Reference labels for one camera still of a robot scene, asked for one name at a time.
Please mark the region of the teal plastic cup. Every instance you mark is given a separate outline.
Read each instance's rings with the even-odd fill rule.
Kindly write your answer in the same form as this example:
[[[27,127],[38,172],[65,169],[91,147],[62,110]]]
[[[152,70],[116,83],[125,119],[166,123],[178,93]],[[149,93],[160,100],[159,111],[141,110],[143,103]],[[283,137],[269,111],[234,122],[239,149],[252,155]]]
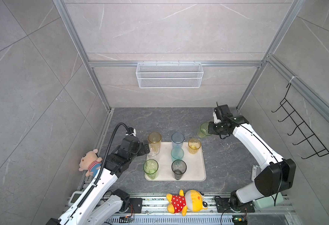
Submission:
[[[182,148],[175,147],[171,150],[172,161],[182,160],[184,157],[184,151]]]

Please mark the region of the clear plastic cup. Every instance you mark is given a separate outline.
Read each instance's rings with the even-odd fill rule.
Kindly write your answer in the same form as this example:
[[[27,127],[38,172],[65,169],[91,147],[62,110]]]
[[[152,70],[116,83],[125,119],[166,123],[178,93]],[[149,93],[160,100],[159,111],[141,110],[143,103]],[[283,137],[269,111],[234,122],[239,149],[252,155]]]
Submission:
[[[150,152],[147,154],[148,158],[152,159],[160,153],[161,144],[160,143],[150,143]]]

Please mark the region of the short amber plastic cup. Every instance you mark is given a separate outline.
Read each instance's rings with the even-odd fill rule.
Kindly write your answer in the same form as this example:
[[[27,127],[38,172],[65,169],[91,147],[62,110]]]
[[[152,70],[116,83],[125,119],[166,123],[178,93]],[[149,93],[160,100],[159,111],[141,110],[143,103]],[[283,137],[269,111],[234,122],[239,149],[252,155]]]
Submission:
[[[202,144],[199,139],[191,138],[188,141],[188,151],[190,154],[196,154],[198,150],[201,148]]]

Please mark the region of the dark grey plastic cup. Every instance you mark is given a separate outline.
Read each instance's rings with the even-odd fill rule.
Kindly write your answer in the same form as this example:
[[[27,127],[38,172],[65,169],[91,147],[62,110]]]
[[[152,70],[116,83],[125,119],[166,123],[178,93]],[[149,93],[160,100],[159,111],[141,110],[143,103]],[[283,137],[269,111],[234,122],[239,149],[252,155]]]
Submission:
[[[187,165],[183,160],[175,160],[171,165],[174,178],[180,180],[184,173],[187,171]]]

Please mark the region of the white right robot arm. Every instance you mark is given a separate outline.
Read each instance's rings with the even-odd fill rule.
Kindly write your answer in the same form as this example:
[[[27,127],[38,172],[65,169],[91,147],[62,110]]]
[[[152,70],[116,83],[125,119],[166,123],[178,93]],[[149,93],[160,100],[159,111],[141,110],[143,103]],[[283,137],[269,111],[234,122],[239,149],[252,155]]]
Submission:
[[[243,116],[235,117],[227,105],[217,106],[214,120],[209,122],[208,132],[225,139],[231,135],[240,140],[256,159],[261,172],[254,181],[231,193],[229,205],[232,211],[241,211],[247,203],[264,197],[277,200],[278,194],[293,186],[296,164],[275,152],[254,131]]]

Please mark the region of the beige plastic tray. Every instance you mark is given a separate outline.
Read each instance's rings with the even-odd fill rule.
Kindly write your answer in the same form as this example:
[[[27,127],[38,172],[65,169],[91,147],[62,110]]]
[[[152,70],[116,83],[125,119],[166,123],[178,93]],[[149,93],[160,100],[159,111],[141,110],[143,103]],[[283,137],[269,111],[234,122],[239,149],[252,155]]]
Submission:
[[[200,148],[197,153],[191,154],[188,149],[188,143],[184,142],[182,149],[184,150],[183,161],[187,165],[187,171],[184,173],[179,181],[202,182],[206,180],[205,163]],[[147,174],[144,174],[145,179],[148,181],[176,181],[172,171],[172,157],[171,157],[172,143],[162,142],[159,154],[154,156],[154,160],[158,162],[159,169],[156,172],[156,178],[151,179]]]

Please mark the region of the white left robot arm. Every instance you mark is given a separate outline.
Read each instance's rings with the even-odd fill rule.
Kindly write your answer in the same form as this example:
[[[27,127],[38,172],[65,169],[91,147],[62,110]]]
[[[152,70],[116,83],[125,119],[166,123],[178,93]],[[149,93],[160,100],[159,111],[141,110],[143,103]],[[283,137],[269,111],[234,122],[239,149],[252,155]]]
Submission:
[[[110,152],[116,132],[120,126],[126,129],[126,136],[121,145]],[[137,156],[150,152],[149,141],[140,141],[136,130],[120,122],[116,125],[110,138],[107,150],[99,171],[89,186],[59,218],[51,218],[48,225],[102,225],[117,212],[125,212],[129,207],[130,195],[120,189],[115,190],[101,206],[108,189],[117,181],[120,175],[129,168]]]

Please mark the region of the tall green plastic cup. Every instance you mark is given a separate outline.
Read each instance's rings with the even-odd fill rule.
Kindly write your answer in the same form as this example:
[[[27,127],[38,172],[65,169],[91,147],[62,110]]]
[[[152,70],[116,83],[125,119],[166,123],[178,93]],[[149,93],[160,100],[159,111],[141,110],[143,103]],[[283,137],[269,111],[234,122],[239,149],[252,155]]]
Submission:
[[[157,172],[159,169],[158,162],[154,159],[149,159],[143,164],[143,170],[145,175],[154,180],[157,177]]]

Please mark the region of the short green plastic cup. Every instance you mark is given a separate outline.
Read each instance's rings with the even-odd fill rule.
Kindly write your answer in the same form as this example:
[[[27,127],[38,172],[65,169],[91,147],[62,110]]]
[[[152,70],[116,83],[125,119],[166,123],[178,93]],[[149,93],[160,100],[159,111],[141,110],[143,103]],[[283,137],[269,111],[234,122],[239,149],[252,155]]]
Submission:
[[[200,125],[199,130],[197,132],[198,137],[200,138],[206,138],[211,136],[211,134],[208,131],[209,122],[204,122]]]

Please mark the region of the blue plastic cup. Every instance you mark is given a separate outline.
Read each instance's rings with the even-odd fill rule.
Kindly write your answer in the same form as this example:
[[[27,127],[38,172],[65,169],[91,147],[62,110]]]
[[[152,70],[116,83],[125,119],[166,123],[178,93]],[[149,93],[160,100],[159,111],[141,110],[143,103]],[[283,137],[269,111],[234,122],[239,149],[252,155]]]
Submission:
[[[176,132],[172,135],[172,147],[173,148],[182,148],[183,143],[185,140],[185,136],[180,133],[180,132]]]

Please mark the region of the tall amber plastic cup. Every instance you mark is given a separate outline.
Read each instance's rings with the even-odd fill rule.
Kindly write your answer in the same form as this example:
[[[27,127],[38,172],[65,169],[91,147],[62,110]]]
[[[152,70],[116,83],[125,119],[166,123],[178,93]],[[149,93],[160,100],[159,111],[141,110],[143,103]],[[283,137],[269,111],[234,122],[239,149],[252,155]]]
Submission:
[[[161,144],[162,136],[158,132],[152,132],[148,135],[148,141],[149,141],[149,144],[150,143],[160,143]]]

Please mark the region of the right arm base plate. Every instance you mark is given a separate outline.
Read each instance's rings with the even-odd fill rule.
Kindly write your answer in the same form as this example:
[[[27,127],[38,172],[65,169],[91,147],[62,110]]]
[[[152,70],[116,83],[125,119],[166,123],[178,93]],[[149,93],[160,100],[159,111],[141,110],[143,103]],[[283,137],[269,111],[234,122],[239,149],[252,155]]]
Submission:
[[[222,198],[219,196],[214,197],[217,211],[219,213],[253,213],[255,212],[254,205],[252,202],[239,203],[239,206],[230,206],[230,198]]]

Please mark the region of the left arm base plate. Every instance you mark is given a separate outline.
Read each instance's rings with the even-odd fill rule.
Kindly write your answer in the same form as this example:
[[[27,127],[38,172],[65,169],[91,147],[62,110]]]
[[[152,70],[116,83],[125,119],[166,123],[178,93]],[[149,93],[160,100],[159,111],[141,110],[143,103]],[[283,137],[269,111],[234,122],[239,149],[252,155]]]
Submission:
[[[133,213],[141,213],[142,212],[142,198],[130,198],[129,206],[125,213],[131,213],[131,207],[133,207]]]

